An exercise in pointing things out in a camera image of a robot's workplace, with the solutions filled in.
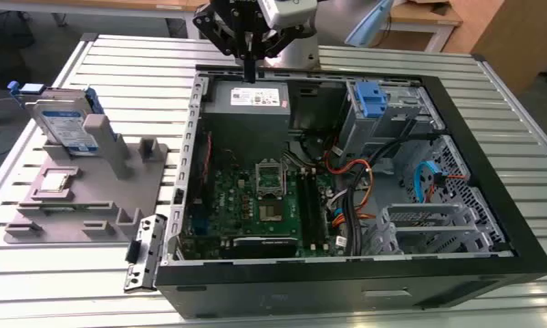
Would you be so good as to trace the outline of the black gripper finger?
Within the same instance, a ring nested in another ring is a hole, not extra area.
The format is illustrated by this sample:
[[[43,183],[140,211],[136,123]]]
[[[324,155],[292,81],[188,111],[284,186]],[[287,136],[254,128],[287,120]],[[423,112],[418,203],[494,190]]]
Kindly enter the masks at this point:
[[[240,8],[238,6],[200,6],[195,11],[192,23],[220,52],[242,61],[243,80],[250,83],[251,57]]]
[[[295,40],[307,39],[314,36],[314,30],[304,26],[295,26],[282,29],[272,36],[264,37],[270,32],[268,28],[256,29],[252,32],[250,49],[250,83],[255,83],[258,61],[274,58]]]

